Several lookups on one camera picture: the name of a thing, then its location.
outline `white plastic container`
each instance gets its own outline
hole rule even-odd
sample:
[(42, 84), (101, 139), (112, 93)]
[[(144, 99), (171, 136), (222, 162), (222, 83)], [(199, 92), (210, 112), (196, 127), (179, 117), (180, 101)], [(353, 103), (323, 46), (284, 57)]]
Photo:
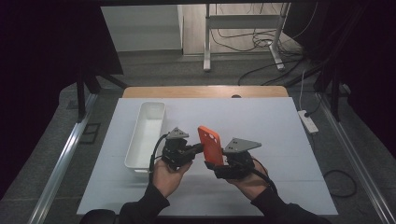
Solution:
[(165, 104), (145, 102), (140, 106), (134, 133), (125, 157), (125, 166), (137, 175), (149, 174), (149, 160), (161, 137)]

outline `metal frame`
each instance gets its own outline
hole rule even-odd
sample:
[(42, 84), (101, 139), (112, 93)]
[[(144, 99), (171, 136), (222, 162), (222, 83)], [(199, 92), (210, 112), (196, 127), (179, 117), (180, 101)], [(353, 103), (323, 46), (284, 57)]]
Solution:
[(73, 154), (78, 145), (78, 140), (84, 132), (85, 126), (87, 125), (88, 119), (91, 116), (93, 105), (96, 101), (97, 95), (90, 94), (86, 104), (86, 114), (81, 122), (76, 123), (73, 131), (70, 133), (69, 138), (64, 146), (61, 156), (58, 162), (56, 162), (55, 168), (49, 177), (46, 187), (38, 199), (35, 209), (29, 218), (28, 223), (43, 223), (46, 219), (47, 213), (50, 210), (50, 206), (55, 198), (56, 192), (58, 191), (62, 180), (64, 179), (64, 174), (67, 171), (70, 161), (73, 158)]
[(367, 171), (366, 167), (361, 160), (356, 148), (353, 146), (349, 137), (347, 136), (346, 131), (344, 130), (341, 122), (338, 122), (335, 117), (332, 115), (332, 111), (329, 109), (329, 102), (326, 97), (322, 98), (323, 104), (321, 104), (321, 108), (326, 114), (326, 117), (332, 128), (334, 129), (335, 134), (337, 135), (338, 140), (344, 148), (346, 156), (348, 157), (353, 169), (355, 170), (359, 180), (361, 181), (362, 186), (366, 190), (367, 195), (369, 196), (375, 211), (378, 213), (379, 218), (382, 223), (396, 223), (396, 220), (391, 213), (388, 204), (381, 194), (378, 186), (374, 182), (373, 178)]
[(210, 39), (211, 29), (276, 29), (274, 40), (268, 42), (269, 50), (274, 58), (278, 71), (285, 70), (285, 65), (280, 59), (277, 42), (279, 41), (282, 28), (285, 23), (286, 14), (290, 3), (285, 3), (280, 15), (214, 15), (210, 16), (210, 5), (206, 4), (205, 16), (205, 50), (204, 50), (204, 71), (210, 71)]

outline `orange phone case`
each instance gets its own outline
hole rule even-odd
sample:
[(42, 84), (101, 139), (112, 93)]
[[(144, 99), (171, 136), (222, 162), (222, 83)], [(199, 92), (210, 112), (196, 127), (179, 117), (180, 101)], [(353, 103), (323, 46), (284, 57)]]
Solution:
[(219, 134), (205, 126), (198, 127), (198, 134), (201, 144), (204, 145), (205, 161), (215, 165), (224, 165)]

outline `aluminum rail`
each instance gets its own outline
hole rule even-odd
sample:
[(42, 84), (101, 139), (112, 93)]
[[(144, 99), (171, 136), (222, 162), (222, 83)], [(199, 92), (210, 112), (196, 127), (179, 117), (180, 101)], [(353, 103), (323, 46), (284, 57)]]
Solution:
[(47, 213), (50, 210), (50, 206), (55, 198), (56, 192), (58, 191), (62, 180), (64, 179), (64, 174), (67, 171), (70, 161), (73, 158), (73, 154), (78, 145), (78, 140), (84, 132), (85, 126), (87, 125), (88, 119), (91, 116), (94, 102), (96, 101), (97, 95), (90, 94), (86, 103), (86, 114), (84, 119), (80, 123), (76, 123), (73, 131), (70, 133), (66, 144), (64, 145), (64, 150), (56, 162), (53, 168), (52, 174), (49, 177), (46, 187), (44, 187), (40, 198), (38, 199), (35, 209), (29, 218), (28, 223), (38, 224), (43, 223), (46, 219)]
[(347, 136), (343, 125), (341, 124), (341, 122), (336, 121), (333, 117), (332, 112), (329, 109), (329, 102), (327, 101), (326, 97), (321, 97), (319, 93), (317, 93), (317, 97), (319, 101), (322, 98), (321, 100), (323, 101), (323, 104), (321, 104), (321, 107), (324, 110), (330, 124), (332, 125), (332, 128), (334, 129), (338, 140), (342, 144), (344, 151), (346, 152), (346, 155), (350, 163), (352, 164), (353, 169), (355, 170), (359, 180), (361, 181), (362, 186), (366, 190), (366, 193), (369, 196), (382, 223), (396, 223), (396, 220), (391, 213), (384, 196), (381, 194), (378, 186), (376, 185), (373, 178), (364, 166), (363, 161), (361, 160), (361, 157), (359, 156), (356, 148), (353, 146), (352, 142)]

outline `power strip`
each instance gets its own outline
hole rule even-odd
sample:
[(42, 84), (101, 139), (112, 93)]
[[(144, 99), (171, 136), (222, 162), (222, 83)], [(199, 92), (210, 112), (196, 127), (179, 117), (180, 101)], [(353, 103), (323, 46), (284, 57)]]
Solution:
[(315, 125), (314, 121), (308, 117), (305, 117), (306, 111), (300, 110), (298, 111), (298, 115), (300, 116), (301, 121), (303, 122), (305, 128), (308, 130), (309, 133), (317, 133), (319, 131), (317, 125)]

